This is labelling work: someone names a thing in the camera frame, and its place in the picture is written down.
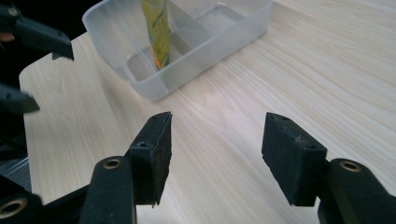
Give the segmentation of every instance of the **black bracket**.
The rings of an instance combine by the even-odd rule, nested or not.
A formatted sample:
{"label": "black bracket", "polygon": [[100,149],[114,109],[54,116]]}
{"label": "black bracket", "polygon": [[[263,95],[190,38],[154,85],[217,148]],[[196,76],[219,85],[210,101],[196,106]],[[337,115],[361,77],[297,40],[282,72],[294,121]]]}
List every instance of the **black bracket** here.
{"label": "black bracket", "polygon": [[159,204],[169,174],[172,114],[148,119],[124,156],[96,163],[90,185],[43,205],[0,176],[0,223],[137,223],[136,205]]}
{"label": "black bracket", "polygon": [[267,113],[262,157],[290,205],[314,206],[324,224],[396,223],[396,200],[364,165],[326,161],[327,148],[289,118]]}

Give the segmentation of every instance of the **translucent plastic container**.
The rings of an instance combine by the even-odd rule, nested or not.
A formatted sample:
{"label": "translucent plastic container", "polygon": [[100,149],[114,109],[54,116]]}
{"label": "translucent plastic container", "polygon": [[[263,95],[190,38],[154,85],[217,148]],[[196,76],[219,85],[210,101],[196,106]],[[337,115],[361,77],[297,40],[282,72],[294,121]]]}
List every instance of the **translucent plastic container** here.
{"label": "translucent plastic container", "polygon": [[105,0],[82,21],[99,55],[136,92],[162,99],[263,35],[273,0],[167,0],[170,63],[154,65],[141,0]]}

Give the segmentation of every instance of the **yellow package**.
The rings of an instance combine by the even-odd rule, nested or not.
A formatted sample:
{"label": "yellow package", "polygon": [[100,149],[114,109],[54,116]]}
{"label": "yellow package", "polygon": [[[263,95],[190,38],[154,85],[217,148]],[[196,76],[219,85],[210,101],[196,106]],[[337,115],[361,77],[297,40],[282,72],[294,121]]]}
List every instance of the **yellow package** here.
{"label": "yellow package", "polygon": [[151,52],[158,70],[169,64],[169,26],[166,1],[142,0]]}

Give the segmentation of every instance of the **screw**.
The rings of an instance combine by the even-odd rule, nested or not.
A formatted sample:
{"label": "screw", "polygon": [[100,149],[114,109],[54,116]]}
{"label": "screw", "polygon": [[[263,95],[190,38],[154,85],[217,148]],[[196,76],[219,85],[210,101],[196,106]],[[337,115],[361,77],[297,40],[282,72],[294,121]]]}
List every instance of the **screw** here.
{"label": "screw", "polygon": [[9,13],[9,15],[11,15],[11,16],[18,16],[18,11],[17,11],[17,9],[15,9],[15,8],[9,8],[8,9],[8,13]]}

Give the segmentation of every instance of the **wooden table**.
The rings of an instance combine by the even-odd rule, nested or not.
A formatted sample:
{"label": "wooden table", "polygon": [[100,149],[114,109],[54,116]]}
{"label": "wooden table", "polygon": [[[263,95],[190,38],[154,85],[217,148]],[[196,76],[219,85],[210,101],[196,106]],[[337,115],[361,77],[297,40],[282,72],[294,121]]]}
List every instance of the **wooden table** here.
{"label": "wooden table", "polygon": [[137,207],[139,223],[318,223],[316,208],[289,206],[262,160],[267,112],[396,195],[395,36],[393,1],[276,0],[266,35],[148,102],[82,35],[73,62],[48,55],[21,73],[41,107],[25,116],[33,192],[49,203],[87,185],[99,160],[171,111],[170,174],[160,206]]}

